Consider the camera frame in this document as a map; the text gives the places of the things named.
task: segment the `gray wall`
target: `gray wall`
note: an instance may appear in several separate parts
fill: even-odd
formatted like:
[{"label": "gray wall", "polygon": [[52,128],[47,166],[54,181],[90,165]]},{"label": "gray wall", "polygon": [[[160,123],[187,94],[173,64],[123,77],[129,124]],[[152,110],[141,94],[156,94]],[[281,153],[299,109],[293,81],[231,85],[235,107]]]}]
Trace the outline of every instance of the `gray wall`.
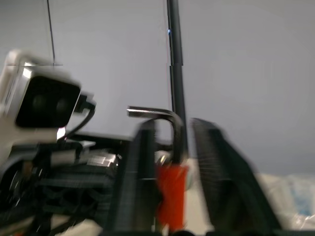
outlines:
[{"label": "gray wall", "polygon": [[314,173],[315,1],[179,2],[188,118],[219,124],[260,171]]},{"label": "gray wall", "polygon": [[52,59],[46,1],[0,1],[0,70],[12,48]]},{"label": "gray wall", "polygon": [[[171,109],[164,0],[51,0],[56,60],[94,93],[85,131],[131,135],[128,105]],[[81,117],[70,121],[68,128]],[[170,138],[165,122],[160,137]]]}]

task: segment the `plastic bag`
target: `plastic bag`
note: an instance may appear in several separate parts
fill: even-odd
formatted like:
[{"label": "plastic bag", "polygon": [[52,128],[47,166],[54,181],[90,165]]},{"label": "plastic bag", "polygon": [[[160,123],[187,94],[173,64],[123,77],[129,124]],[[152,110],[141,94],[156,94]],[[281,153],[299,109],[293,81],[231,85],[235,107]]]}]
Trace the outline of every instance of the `plastic bag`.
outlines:
[{"label": "plastic bag", "polygon": [[267,198],[288,230],[315,230],[315,176],[289,175],[268,186]]}]

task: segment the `wire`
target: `wire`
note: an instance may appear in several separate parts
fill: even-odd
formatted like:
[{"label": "wire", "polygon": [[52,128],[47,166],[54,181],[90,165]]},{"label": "wire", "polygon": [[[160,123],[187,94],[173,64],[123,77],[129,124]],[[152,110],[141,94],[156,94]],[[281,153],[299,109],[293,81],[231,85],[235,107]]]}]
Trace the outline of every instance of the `wire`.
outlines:
[{"label": "wire", "polygon": [[86,109],[89,109],[88,115],[85,117],[85,119],[74,129],[72,129],[69,133],[63,135],[61,138],[58,139],[58,142],[64,141],[65,139],[69,139],[71,136],[73,136],[79,129],[81,129],[83,126],[85,126],[94,116],[95,114],[95,104],[86,102]]}]

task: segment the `red tag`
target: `red tag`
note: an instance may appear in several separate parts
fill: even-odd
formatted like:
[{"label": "red tag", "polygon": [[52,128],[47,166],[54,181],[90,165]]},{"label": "red tag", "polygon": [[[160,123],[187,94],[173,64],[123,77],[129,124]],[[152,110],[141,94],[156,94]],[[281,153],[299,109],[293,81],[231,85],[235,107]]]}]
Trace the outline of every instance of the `red tag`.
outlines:
[{"label": "red tag", "polygon": [[163,201],[157,210],[157,218],[170,231],[184,227],[184,191],[188,167],[158,166],[157,183],[163,194]]}]

